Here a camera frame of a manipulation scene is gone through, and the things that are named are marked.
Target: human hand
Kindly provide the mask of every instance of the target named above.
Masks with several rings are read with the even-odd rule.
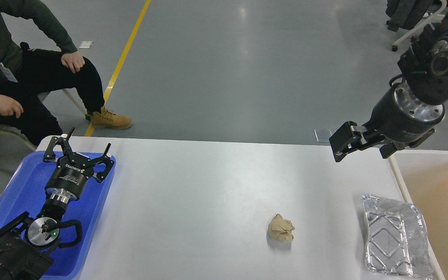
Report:
[[[62,64],[71,70],[72,73],[77,73],[81,70],[86,62],[79,51],[73,53],[65,53],[62,55]]]
[[[22,105],[11,97],[0,94],[0,115],[12,116],[18,119],[23,113]]]

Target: yellow floor line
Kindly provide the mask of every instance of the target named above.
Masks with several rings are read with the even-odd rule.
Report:
[[[126,57],[129,53],[129,50],[132,46],[132,41],[134,41],[134,38],[136,37],[137,30],[139,29],[139,25],[141,25],[144,14],[146,14],[146,10],[148,10],[148,6],[150,5],[151,0],[146,0],[144,3],[144,7],[139,14],[139,17],[137,18],[136,24],[134,25],[132,32],[129,36],[128,42],[126,43],[126,46],[124,47],[124,50],[122,52],[121,58],[119,59],[119,62],[117,62],[117,66],[115,67],[114,73],[112,74],[112,77],[110,78],[110,82],[108,82],[107,89],[105,89],[105,93],[103,94],[103,98],[105,99],[105,103],[107,103],[108,98],[110,97],[110,93],[112,92],[112,89],[114,88],[115,81],[117,81],[117,77],[119,76],[119,73],[122,69],[122,66],[124,64],[124,61],[126,60]],[[92,124],[89,124],[86,133],[84,136],[91,136],[93,135],[93,132],[95,131],[95,128],[93,128]]]

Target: robotiq logo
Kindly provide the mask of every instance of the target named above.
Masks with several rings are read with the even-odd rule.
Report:
[[[71,165],[69,165],[68,163],[66,163],[65,166],[67,166],[68,168],[70,168],[70,169],[72,169],[72,170],[78,171],[78,172],[80,172],[80,173],[83,173],[83,172],[84,172],[84,170],[80,170],[80,169],[78,169],[78,168],[75,167],[75,166],[71,166]]]

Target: black pants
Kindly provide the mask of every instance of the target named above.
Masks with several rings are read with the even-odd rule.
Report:
[[[94,65],[84,58],[86,64],[73,74],[62,65],[61,56],[55,51],[24,50],[23,66],[14,73],[18,83],[0,85],[0,94],[18,101],[24,111],[18,119],[0,115],[0,124],[16,127],[34,145],[48,135],[63,133],[56,118],[37,98],[40,92],[76,88],[89,112],[99,112],[105,104],[101,78]]]

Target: green sweatshirt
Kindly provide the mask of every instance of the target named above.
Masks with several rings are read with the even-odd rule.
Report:
[[[77,51],[67,30],[40,0],[0,0],[0,60],[12,73],[17,73],[22,66],[22,50],[11,40],[2,12],[18,18],[32,19],[63,53]],[[0,84],[6,81],[7,78],[0,70]]]

